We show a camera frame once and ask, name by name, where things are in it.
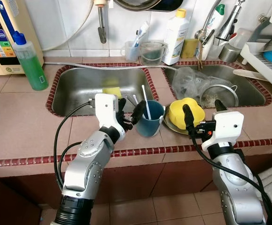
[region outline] pink tile countertop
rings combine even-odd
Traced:
[[[122,57],[50,57],[45,60],[75,63],[125,62]],[[61,67],[44,66],[50,85],[43,91],[34,91],[24,75],[0,76],[0,177],[53,172],[53,140],[62,118],[52,115],[45,104],[56,71]],[[149,68],[149,72],[160,103],[167,105],[175,101],[162,70]],[[260,83],[272,97],[272,85],[268,82]],[[272,148],[264,148],[265,145],[272,145],[272,103],[268,106],[239,107],[232,110],[244,114],[238,146],[243,147],[245,154],[272,153]],[[206,119],[211,119],[214,110],[205,112]],[[57,153],[60,155],[69,144],[86,139],[98,128],[95,116],[69,118],[60,131]],[[174,133],[163,124],[160,132],[152,138],[142,137],[133,129],[128,131],[123,141],[116,143],[107,167],[200,159],[191,144],[188,136]],[[259,145],[261,152],[254,148]],[[76,149],[69,151],[66,161],[70,161],[75,152]],[[64,171],[68,162],[62,165]]]

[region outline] double sink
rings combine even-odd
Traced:
[[[256,88],[252,82],[245,78],[233,74],[233,67],[227,65],[204,65],[203,72],[207,76],[214,76],[229,80],[238,86],[236,94],[239,99],[239,106],[259,106],[265,104],[264,95]],[[141,85],[145,86],[148,100],[153,100],[153,93],[148,82],[148,72],[142,69],[125,70],[96,70],[92,68],[72,68],[64,71],[57,83],[54,91],[52,110],[59,116],[66,116],[70,111],[79,105],[87,102],[89,98],[94,98],[95,94],[102,93],[105,88],[120,87],[123,98],[133,94],[138,101],[143,100]],[[169,85],[172,84],[174,70],[165,69],[164,74]],[[124,112],[133,112],[134,106],[127,101]],[[94,115],[95,110],[84,107],[78,110],[75,115]]]

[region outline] blue mug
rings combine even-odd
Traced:
[[[147,101],[151,113],[151,120],[147,119],[147,110],[144,110],[144,117],[142,117],[136,124],[136,130],[144,137],[153,137],[160,130],[160,124],[163,121],[165,107],[154,100]]]

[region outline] green liquid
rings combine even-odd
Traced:
[[[36,55],[30,59],[18,60],[34,90],[44,90],[48,87],[48,82]]]

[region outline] robotic hand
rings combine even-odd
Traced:
[[[128,120],[122,111],[125,103],[124,98],[118,101],[115,95],[95,95],[95,114],[100,129],[80,144],[76,158],[68,166],[60,207],[51,225],[90,224],[93,202],[114,144],[139,121],[145,108],[145,101],[140,102]]]
[[[198,153],[213,165],[213,181],[219,189],[226,224],[272,224],[272,218],[265,223],[262,206],[254,188],[258,185],[251,184],[253,174],[243,162],[242,151],[233,149],[241,133],[244,116],[240,112],[227,111],[219,100],[215,101],[215,105],[218,112],[213,115],[212,120],[201,122],[197,127],[194,127],[194,117],[190,107],[184,105],[183,110],[186,129],[193,144]],[[196,138],[202,139],[202,149],[209,152],[211,160],[201,152],[195,141]]]

